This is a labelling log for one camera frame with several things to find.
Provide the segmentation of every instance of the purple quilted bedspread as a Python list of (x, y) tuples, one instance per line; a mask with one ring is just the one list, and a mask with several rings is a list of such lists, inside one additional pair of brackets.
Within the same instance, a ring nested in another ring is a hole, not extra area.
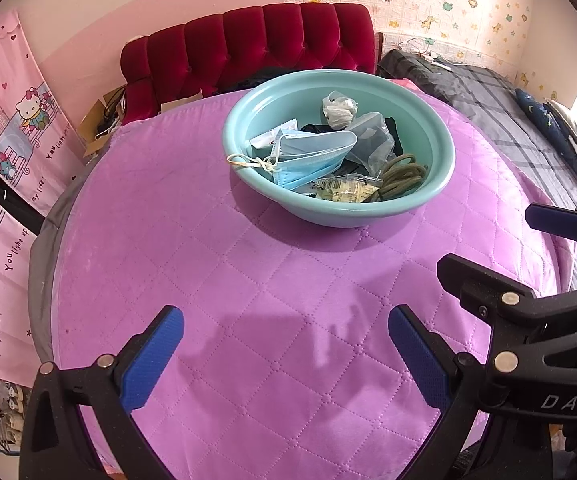
[(570, 248), (524, 221), (543, 193), (428, 96), (457, 150), (440, 196), (364, 228), (297, 219), (224, 161), (222, 125), (241, 95), (116, 134), (62, 240), (56, 359), (78, 367), (117, 352), (174, 304), (184, 339), (133, 415), (178, 479), (395, 478), (438, 412), (389, 339), (390, 308), (408, 303), (483, 360), (488, 327), (443, 292), (438, 259), (457, 253), (549, 295), (568, 288)]

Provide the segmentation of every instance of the gray plaid mattress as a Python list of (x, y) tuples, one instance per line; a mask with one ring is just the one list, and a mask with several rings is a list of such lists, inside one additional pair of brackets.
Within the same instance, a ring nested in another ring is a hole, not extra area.
[[(488, 137), (559, 207), (577, 207), (577, 178), (515, 101), (514, 86), (488, 68), (450, 65), (449, 72), (415, 54), (392, 50), (378, 64), (382, 77), (407, 78), (452, 106)], [(571, 290), (577, 289), (577, 256)]]

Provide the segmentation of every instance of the blue gripper pad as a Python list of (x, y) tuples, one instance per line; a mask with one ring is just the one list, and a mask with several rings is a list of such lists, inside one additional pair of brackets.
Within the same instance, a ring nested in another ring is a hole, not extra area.
[(426, 403), (443, 413), (451, 404), (449, 379), (399, 308), (394, 308), (389, 314), (389, 334)]
[(525, 212), (531, 229), (577, 242), (577, 211), (542, 204), (531, 204)]
[(121, 378), (120, 402), (127, 412), (142, 408), (184, 335), (184, 316), (172, 308)]

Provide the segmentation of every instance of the tufted headboard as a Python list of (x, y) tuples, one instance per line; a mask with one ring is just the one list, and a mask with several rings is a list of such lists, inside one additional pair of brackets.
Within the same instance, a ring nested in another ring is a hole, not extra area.
[(359, 4), (274, 4), (213, 14), (128, 43), (124, 124), (161, 103), (213, 95), (267, 66), (374, 73), (371, 16)]

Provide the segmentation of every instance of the teal plastic basin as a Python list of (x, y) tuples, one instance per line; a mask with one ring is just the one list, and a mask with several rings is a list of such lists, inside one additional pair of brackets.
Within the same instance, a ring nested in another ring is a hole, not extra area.
[(235, 168), (254, 190), (294, 215), (324, 226), (357, 227), (415, 209), (435, 197), (455, 167), (455, 146), (437, 113), (413, 92), (380, 77), (349, 70), (308, 70), (272, 79), (246, 94), (224, 124), (226, 155), (253, 155), (246, 142), (278, 124), (297, 118), (300, 127), (326, 124), (322, 99), (333, 90), (358, 102), (358, 116), (380, 112), (397, 124), (405, 153), (429, 167), (424, 183), (400, 198), (385, 202), (347, 204), (302, 196), (277, 186), (263, 170)]

